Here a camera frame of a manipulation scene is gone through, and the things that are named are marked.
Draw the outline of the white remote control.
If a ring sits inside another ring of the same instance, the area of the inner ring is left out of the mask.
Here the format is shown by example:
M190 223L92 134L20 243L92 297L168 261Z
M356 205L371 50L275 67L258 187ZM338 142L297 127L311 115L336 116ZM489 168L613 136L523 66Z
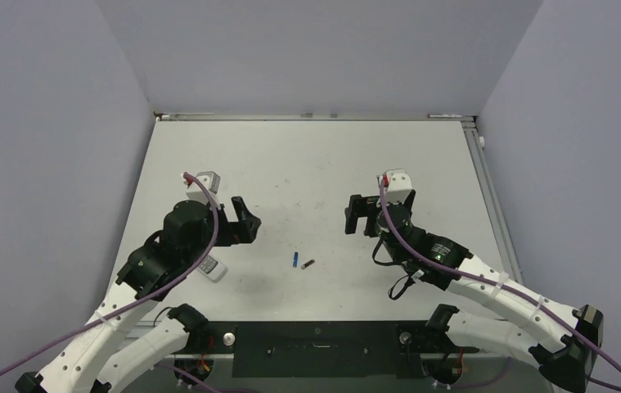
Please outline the white remote control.
M220 282L226 275L228 268L212 255L207 255L198 265L197 271L211 282Z

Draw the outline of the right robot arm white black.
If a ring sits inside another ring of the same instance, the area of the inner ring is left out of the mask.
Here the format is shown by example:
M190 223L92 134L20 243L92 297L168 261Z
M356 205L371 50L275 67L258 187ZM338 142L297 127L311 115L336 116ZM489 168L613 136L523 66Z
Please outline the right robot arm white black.
M364 234L385 250L385 267L406 274L404 286L418 282L474 301L497 318L481 318L453 305L439 305L425 329L436 350L451 345L507 354L530 364L551 384L584 392L603 339L603 313L591 306L573 307L541 295L486 264L463 245L412 223L415 190L377 196L354 194L344 210L344 231L354 234L366 219Z

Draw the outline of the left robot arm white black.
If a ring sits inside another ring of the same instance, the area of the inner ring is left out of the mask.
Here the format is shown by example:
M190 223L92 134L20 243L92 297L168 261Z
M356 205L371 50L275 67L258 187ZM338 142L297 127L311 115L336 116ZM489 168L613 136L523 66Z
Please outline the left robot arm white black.
M123 349L119 345L213 247L254 242L261 219L241 197L234 196L232 204L234 222L206 196L177 203L162 229L131 252L84 327L68 337L68 345L49 364L22 374L16 391L120 392L166 356L202 349L208 320L188 304L175 307L164 322Z

